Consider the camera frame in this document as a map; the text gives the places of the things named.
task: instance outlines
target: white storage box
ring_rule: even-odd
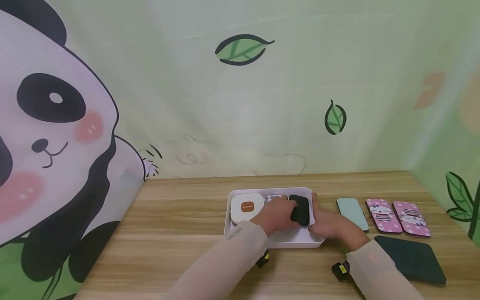
[[[267,195],[298,195],[308,199],[310,205],[310,223],[315,224],[312,210],[312,191],[309,188],[280,188],[280,189],[258,189],[258,190],[234,190],[228,195],[227,215],[225,217],[225,228],[223,236],[226,238],[227,234],[234,228],[230,220],[230,203],[232,198],[241,194],[259,193],[263,197]],[[308,232],[308,227],[300,227],[300,229],[293,231],[276,232],[268,239],[269,249],[279,248],[317,248],[324,242],[325,239],[318,238]]]

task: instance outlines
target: sleeve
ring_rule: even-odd
[[[225,298],[267,250],[268,237],[251,222],[240,222],[227,239],[200,257],[183,273],[164,300]]]
[[[423,300],[374,240],[347,254],[350,275],[367,300]]]

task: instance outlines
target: panda eye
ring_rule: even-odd
[[[12,156],[0,136],[0,187],[7,181],[8,177],[10,177],[12,165]]]
[[[85,115],[82,95],[66,81],[43,73],[23,79],[17,102],[27,115],[45,122],[75,122]]]

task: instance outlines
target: hand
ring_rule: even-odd
[[[322,209],[315,192],[312,193],[312,205],[315,224],[308,227],[308,231],[318,237],[337,239],[340,236],[341,229],[350,221],[341,214]]]
[[[350,251],[355,251],[370,241],[355,223],[341,214],[322,209],[315,192],[312,193],[312,204],[315,224],[308,227],[311,234],[326,239],[340,239]]]
[[[250,221],[260,225],[267,236],[271,236],[275,231],[294,230],[300,227],[299,223],[290,220],[296,206],[297,202],[289,200],[285,195],[275,197]]]

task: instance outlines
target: pink polka dot case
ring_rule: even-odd
[[[384,199],[367,199],[370,215],[381,233],[402,233],[402,226],[398,221],[391,205]]]
[[[414,203],[395,201],[393,202],[393,207],[406,235],[420,238],[429,238],[431,236],[425,218]]]

